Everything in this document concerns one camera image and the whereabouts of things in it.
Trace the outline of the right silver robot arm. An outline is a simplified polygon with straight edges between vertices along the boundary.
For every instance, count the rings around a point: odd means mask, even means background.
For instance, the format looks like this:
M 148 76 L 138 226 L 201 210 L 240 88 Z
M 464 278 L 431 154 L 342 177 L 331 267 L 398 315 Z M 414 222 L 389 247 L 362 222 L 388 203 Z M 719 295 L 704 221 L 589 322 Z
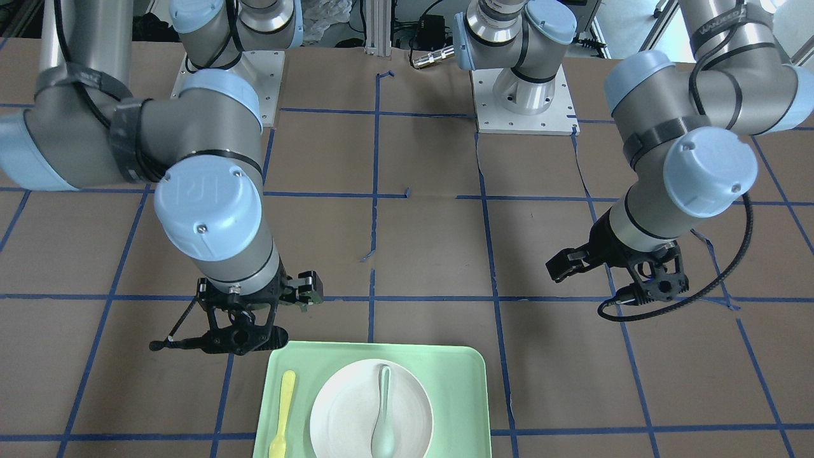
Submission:
M 2 117 L 2 170 L 32 191 L 155 183 L 167 237 L 239 310 L 320 302 L 290 278 L 262 210 L 261 91 L 245 52 L 302 43 L 298 1 L 172 1 L 194 71 L 177 97 L 133 96 L 131 1 L 53 1 L 35 104 Z

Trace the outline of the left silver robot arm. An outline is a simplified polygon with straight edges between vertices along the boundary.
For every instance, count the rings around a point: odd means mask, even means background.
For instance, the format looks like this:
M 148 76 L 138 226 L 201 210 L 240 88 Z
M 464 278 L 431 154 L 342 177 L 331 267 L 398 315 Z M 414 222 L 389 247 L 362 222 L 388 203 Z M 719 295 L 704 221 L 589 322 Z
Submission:
M 749 191 L 757 160 L 740 137 L 790 130 L 812 113 L 812 73 L 776 49 L 759 1 L 681 1 L 694 69 L 659 50 L 622 60 L 604 83 L 637 182 L 594 224 L 588 242 L 546 263 L 553 281 L 601 265 L 661 270 L 677 239 Z

